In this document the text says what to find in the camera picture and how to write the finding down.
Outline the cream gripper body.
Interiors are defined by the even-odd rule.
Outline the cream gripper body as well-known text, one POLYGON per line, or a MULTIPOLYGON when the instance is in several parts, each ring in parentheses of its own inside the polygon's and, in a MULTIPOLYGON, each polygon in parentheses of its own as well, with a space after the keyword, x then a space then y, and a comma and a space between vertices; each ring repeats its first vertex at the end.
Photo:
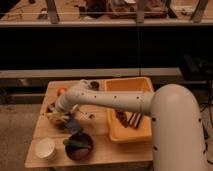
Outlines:
POLYGON ((56 121, 57 122, 67 122, 69 119, 71 119, 76 111, 78 110, 78 106, 75 105, 69 112, 67 113, 62 113, 62 112, 56 112, 55 116, 56 116, 56 121))

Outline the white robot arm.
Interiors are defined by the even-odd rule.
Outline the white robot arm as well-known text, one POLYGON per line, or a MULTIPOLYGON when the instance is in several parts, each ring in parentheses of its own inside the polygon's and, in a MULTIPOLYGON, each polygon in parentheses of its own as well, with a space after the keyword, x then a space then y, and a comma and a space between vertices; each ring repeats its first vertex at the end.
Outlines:
POLYGON ((155 92, 95 91, 81 80, 58 97, 55 107, 65 113, 77 104, 150 116, 154 171, 208 171, 199 105, 187 88, 168 84, 155 92))

